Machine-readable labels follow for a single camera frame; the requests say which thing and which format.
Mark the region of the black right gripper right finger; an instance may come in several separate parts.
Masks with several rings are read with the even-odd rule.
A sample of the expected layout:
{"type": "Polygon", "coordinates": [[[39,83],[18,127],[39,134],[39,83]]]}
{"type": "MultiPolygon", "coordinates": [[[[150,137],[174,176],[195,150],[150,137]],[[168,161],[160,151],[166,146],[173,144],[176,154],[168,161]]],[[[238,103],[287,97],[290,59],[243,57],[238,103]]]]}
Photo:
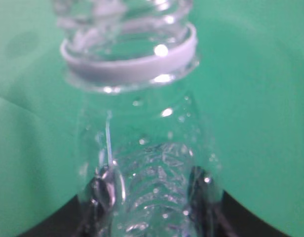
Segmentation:
{"type": "Polygon", "coordinates": [[[288,236],[241,205],[200,166],[191,169],[188,199],[198,237],[288,236]]]}

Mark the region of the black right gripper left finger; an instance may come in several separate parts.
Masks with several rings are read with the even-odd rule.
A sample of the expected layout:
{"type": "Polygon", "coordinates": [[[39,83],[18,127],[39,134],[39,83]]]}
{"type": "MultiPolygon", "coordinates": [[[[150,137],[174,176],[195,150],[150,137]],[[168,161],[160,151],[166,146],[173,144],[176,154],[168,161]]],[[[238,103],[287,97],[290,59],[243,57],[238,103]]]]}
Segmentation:
{"type": "Polygon", "coordinates": [[[108,237],[115,204],[115,176],[96,175],[70,201],[20,237],[108,237]]]}

